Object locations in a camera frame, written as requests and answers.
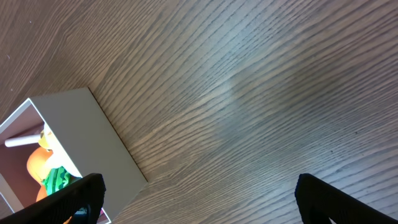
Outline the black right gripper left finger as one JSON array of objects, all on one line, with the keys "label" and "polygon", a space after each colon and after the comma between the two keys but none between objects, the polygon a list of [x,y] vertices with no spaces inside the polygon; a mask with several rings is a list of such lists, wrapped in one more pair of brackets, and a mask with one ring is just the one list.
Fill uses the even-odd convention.
[{"label": "black right gripper left finger", "polygon": [[95,224],[104,204],[105,191],[103,176],[92,173],[1,219],[1,224]]}]

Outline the white plush duck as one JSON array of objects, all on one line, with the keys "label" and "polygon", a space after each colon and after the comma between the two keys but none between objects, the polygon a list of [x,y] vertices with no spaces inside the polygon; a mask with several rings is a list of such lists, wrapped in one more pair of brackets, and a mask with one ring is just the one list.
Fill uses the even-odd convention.
[{"label": "white plush duck", "polygon": [[68,156],[66,150],[64,150],[58,139],[55,137],[47,123],[44,124],[44,138],[49,146],[49,149],[53,151],[50,162],[47,164],[52,168],[58,168],[62,166],[71,175],[75,177],[82,177],[79,170]]}]

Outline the yellow wooden rattle drum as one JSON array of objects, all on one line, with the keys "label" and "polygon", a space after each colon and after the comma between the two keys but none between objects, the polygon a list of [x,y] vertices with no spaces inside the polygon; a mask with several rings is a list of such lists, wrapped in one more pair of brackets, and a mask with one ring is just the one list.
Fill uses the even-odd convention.
[{"label": "yellow wooden rattle drum", "polygon": [[50,150],[50,145],[48,142],[49,137],[52,135],[52,132],[42,131],[40,134],[34,134],[29,136],[23,136],[18,138],[10,138],[5,140],[5,146],[7,147],[16,147],[23,146],[28,144],[39,144],[40,147]]}]

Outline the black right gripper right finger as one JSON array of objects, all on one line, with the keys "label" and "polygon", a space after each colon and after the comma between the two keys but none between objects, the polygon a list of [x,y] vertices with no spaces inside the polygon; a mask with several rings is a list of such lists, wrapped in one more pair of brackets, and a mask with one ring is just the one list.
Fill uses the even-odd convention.
[{"label": "black right gripper right finger", "polygon": [[397,224],[397,220],[311,174],[299,175],[295,199],[304,224]]}]

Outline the green round plastic toy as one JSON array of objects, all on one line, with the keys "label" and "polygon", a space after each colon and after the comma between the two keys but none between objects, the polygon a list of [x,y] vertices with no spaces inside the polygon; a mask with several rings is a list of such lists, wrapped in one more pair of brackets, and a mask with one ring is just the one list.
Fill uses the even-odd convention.
[{"label": "green round plastic toy", "polygon": [[47,195],[52,195],[70,185],[71,182],[72,175],[64,167],[59,167],[51,169],[42,183]]}]

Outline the orange dinosaur toy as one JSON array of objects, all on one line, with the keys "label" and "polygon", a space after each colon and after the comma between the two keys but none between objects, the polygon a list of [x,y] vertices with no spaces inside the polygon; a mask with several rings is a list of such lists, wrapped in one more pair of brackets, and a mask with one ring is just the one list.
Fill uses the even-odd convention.
[{"label": "orange dinosaur toy", "polygon": [[51,150],[38,147],[27,160],[28,173],[40,185],[36,198],[37,202],[47,196],[43,181],[47,178],[51,168],[46,167],[45,164],[52,154]]}]

